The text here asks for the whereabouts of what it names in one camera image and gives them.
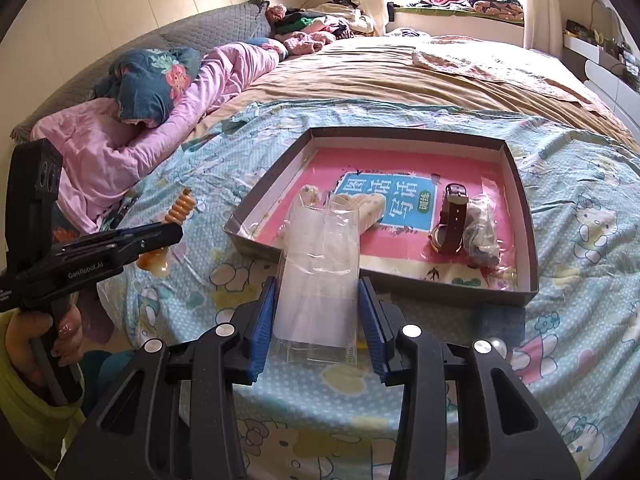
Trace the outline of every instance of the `quilted headboard cover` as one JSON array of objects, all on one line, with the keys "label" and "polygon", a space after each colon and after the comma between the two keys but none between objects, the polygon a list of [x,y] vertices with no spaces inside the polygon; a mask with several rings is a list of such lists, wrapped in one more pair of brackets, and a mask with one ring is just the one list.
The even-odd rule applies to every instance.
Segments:
[{"label": "quilted headboard cover", "polygon": [[115,57],[129,48],[161,48],[176,46],[196,48],[203,55],[215,46],[249,38],[268,37],[271,32],[265,11],[265,0],[249,0],[221,9],[208,10],[156,28],[111,51],[89,65],[53,92],[33,114],[18,124],[11,132],[16,142],[27,142],[31,129],[41,118],[86,100],[88,91],[103,75]]}]

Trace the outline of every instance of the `orange toy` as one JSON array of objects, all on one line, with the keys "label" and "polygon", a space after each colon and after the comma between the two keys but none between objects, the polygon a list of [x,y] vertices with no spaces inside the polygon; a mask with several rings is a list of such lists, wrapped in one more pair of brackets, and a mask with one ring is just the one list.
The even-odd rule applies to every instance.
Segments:
[{"label": "orange toy", "polygon": [[[190,194],[191,189],[189,189],[188,187],[182,190],[182,193],[176,199],[174,205],[172,205],[171,209],[169,209],[167,214],[164,215],[162,223],[172,222],[174,224],[182,225],[182,223],[187,219],[187,216],[189,216],[189,213],[193,211],[197,204],[196,199],[190,196]],[[149,253],[140,254],[136,265],[140,269],[148,270],[153,275],[158,276],[159,278],[165,278],[169,275],[169,259],[167,258],[168,254],[168,247],[163,247]]]}]

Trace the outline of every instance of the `hand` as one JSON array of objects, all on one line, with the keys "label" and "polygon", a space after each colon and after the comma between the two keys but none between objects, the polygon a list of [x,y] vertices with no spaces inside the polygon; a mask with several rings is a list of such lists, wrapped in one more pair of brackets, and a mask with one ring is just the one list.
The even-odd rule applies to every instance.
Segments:
[{"label": "hand", "polygon": [[[53,324],[53,318],[44,312],[20,311],[14,314],[4,336],[9,361],[31,384],[44,387],[47,381],[36,364],[30,339],[41,337]],[[59,365],[74,364],[82,359],[82,319],[80,311],[72,305],[58,324],[58,339],[52,355],[60,355]]]}]

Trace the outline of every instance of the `wristwatch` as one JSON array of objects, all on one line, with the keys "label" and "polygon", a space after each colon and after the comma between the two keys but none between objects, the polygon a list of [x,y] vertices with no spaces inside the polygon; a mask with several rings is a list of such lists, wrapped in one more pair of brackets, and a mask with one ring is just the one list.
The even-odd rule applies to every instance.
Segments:
[{"label": "wristwatch", "polygon": [[461,249],[468,202],[469,197],[462,184],[449,184],[445,188],[440,222],[431,232],[431,247],[438,254],[453,256]]}]

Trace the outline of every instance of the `blue label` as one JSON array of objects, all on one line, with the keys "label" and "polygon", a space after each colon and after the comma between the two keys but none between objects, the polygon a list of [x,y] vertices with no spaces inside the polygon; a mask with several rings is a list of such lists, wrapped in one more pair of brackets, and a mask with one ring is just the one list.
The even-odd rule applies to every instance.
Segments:
[{"label": "blue label", "polygon": [[380,193],[386,198],[381,225],[429,231],[433,220],[436,185],[430,178],[385,173],[346,173],[336,193]]}]

